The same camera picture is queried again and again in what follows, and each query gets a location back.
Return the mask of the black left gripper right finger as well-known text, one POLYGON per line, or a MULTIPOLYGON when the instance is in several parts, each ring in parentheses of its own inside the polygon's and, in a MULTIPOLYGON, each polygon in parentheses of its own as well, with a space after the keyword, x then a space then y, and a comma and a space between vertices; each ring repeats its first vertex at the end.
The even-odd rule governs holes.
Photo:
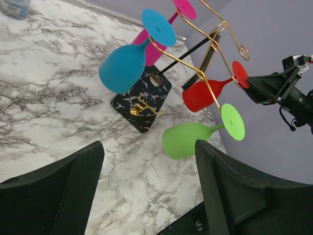
POLYGON ((195 156, 212 235, 312 234, 312 185, 264 173, 203 140, 195 156))

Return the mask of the green wine glass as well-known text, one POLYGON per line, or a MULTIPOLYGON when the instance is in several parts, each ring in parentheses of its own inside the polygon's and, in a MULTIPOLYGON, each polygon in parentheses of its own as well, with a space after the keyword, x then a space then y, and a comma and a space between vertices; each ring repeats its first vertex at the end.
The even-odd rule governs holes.
POLYGON ((165 153, 173 160, 182 160, 195 154, 197 140, 208 141, 211 135, 226 129, 235 140, 244 139, 246 130, 244 121, 237 109, 229 103, 221 108, 223 123, 216 126, 206 126, 198 122, 185 122, 168 128, 162 135, 162 146, 165 153))

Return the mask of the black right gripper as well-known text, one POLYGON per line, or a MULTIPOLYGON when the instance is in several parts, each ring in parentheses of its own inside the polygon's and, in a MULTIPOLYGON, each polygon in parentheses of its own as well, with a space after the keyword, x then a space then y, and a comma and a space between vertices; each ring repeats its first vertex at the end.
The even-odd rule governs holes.
POLYGON ((248 97, 257 104, 279 103, 280 110, 286 110, 293 117, 287 122, 290 129, 304 125, 313 126, 313 92, 304 94, 296 83, 301 79, 300 68, 291 66, 282 73, 273 73, 264 76, 251 76, 247 79, 249 87, 246 88, 248 97))

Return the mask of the red wine glass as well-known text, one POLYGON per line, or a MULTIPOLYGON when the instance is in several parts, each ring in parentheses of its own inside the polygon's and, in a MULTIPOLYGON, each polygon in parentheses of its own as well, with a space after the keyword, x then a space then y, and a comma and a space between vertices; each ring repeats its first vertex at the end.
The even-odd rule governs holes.
MULTIPOLYGON (((238 61, 233 61, 232 68, 234 72, 234 77, 239 81, 239 84, 243 88, 249 88, 250 84, 248 83, 248 73, 242 64, 238 61)), ((232 78, 229 78, 225 81, 217 81, 209 79, 208 83, 211 86, 211 89, 216 98, 218 98, 224 88, 224 86, 230 82, 233 82, 232 78)), ((206 85, 203 81, 198 81, 193 84, 186 91, 182 92, 182 99, 186 107, 196 113, 200 110, 203 110, 206 107, 209 107, 214 103, 214 99, 206 85)))

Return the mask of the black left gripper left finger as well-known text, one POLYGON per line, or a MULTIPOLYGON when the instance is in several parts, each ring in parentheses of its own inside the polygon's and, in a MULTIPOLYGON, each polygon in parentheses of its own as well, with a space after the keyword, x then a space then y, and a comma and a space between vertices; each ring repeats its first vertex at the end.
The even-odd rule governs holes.
POLYGON ((2 235, 83 235, 104 161, 95 141, 0 184, 2 235))

